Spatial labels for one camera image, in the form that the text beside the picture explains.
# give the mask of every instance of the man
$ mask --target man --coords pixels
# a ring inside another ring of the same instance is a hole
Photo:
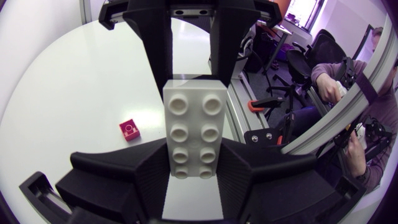
[[[366,66],[365,62],[354,61],[354,71],[361,73]],[[398,129],[398,107],[392,88],[392,81],[397,73],[398,60],[391,69],[388,78],[384,82],[378,93],[375,102],[366,108],[360,118],[364,123],[366,118],[376,118],[380,124],[392,128],[392,142],[390,145],[371,160],[369,164],[365,161],[364,149],[356,137],[355,132],[351,133],[346,152],[346,162],[351,175],[357,178],[367,188],[367,192],[372,191],[380,182],[387,160],[390,156],[392,146],[397,137]],[[333,79],[337,74],[340,64],[319,64],[312,71],[312,82],[318,87],[318,92],[324,101],[334,104],[341,100],[341,95]]]
[[[383,32],[383,27],[377,27],[377,28],[374,28],[374,30],[372,30],[373,52],[376,49],[377,44],[379,43],[382,32]]]

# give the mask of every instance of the desk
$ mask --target desk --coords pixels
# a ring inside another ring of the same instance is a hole
[[[266,26],[266,23],[265,23],[265,22],[263,22],[263,21],[258,21],[258,22],[261,23],[262,25]],[[287,29],[285,29],[285,27],[280,26],[280,25],[274,26],[273,29],[276,29],[276,30],[278,30],[278,31],[281,31],[281,32],[282,32],[282,37],[280,38],[278,44],[276,45],[276,48],[275,48],[274,52],[272,53],[271,57],[269,58],[269,61],[267,62],[267,65],[266,65],[266,72],[267,72],[267,71],[269,70],[269,68],[271,67],[272,62],[275,60],[276,55],[278,54],[280,48],[282,47],[282,44],[283,44],[283,43],[285,42],[285,40],[286,40],[286,37],[287,37],[288,35],[292,35],[291,32],[289,32]]]
[[[176,19],[172,30],[174,73],[210,74],[208,33]],[[118,124],[131,118],[141,136],[126,142]],[[232,138],[229,130],[225,121],[224,137]],[[0,191],[21,223],[44,223],[18,188],[35,171],[54,186],[72,169],[75,151],[108,152],[165,136],[141,39],[126,23],[108,31],[94,21],[48,46],[12,94],[0,124]],[[170,178],[164,218],[222,217],[216,177]]]

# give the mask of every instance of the sleeve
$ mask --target sleeve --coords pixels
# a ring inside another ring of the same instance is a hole
[[[366,187],[366,193],[371,192],[380,183],[388,158],[390,157],[391,147],[391,145],[387,147],[384,152],[377,155],[371,164],[367,166],[368,171],[365,172],[363,179],[360,180],[364,187]]]
[[[388,110],[390,111],[389,115],[386,116],[384,120],[380,121],[382,124],[388,124],[392,128],[392,141],[390,142],[388,147],[386,147],[386,150],[380,152],[375,158],[371,160],[370,164],[367,166],[368,172],[365,172],[363,179],[360,180],[366,187],[366,193],[371,192],[380,183],[381,177],[384,173],[384,169],[387,166],[387,161],[390,157],[392,148],[397,138],[398,108],[396,105],[396,98],[394,96],[392,97],[392,100],[393,102],[386,103],[387,105],[391,106],[390,108],[388,108]]]
[[[366,62],[362,62],[359,60],[354,60],[354,72],[356,74],[359,74],[361,72],[363,72],[363,70],[366,67]],[[326,73],[328,74],[331,78],[335,78],[338,70],[340,68],[341,63],[334,63],[334,64],[330,64],[330,63],[321,63],[316,65],[313,69],[312,69],[312,73],[311,73],[311,81],[312,83],[316,86],[316,80],[317,78],[322,74],[322,73]]]

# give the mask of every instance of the screw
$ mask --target screw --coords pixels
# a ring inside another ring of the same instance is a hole
[[[258,138],[257,136],[252,136],[252,137],[251,137],[251,140],[252,140],[253,142],[258,142],[258,141],[259,141],[259,138]]]

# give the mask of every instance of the black office chair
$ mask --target black office chair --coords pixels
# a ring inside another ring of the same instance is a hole
[[[312,45],[308,46],[307,51],[301,46],[299,49],[286,52],[289,73],[292,76],[293,83],[289,84],[280,76],[274,75],[272,79],[280,80],[284,86],[271,86],[267,91],[286,91],[285,96],[294,96],[303,106],[307,106],[306,102],[296,92],[297,85],[300,85],[302,92],[306,92],[311,87],[311,72],[316,65],[319,63],[339,63],[346,54],[326,30],[321,30],[317,34]]]

